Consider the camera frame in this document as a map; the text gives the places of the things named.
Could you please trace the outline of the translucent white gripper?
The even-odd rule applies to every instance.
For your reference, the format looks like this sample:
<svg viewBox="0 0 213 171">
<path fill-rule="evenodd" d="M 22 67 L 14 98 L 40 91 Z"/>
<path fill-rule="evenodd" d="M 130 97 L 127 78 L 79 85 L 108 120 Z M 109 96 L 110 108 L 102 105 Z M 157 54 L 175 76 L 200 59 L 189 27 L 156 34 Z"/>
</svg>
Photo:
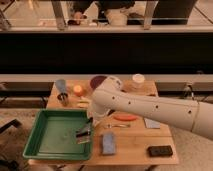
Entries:
<svg viewBox="0 0 213 171">
<path fill-rule="evenodd" d="M 104 114 L 100 115 L 100 114 L 97 114 L 97 113 L 88 112 L 87 113 L 87 117 L 90 118 L 90 119 L 92 119 L 92 125 L 94 127 L 96 127 L 105 118 L 105 115 Z"/>
</svg>

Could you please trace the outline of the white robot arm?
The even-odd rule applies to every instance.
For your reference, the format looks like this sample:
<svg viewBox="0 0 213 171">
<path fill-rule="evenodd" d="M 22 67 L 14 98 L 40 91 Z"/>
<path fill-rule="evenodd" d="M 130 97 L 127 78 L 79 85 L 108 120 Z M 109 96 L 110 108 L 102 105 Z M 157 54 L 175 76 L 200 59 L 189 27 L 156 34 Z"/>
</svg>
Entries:
<svg viewBox="0 0 213 171">
<path fill-rule="evenodd" d="M 213 140 L 213 104 L 142 96 L 121 91 L 122 81 L 108 76 L 92 93 L 87 113 L 99 124 L 109 110 L 128 112 Z"/>
</svg>

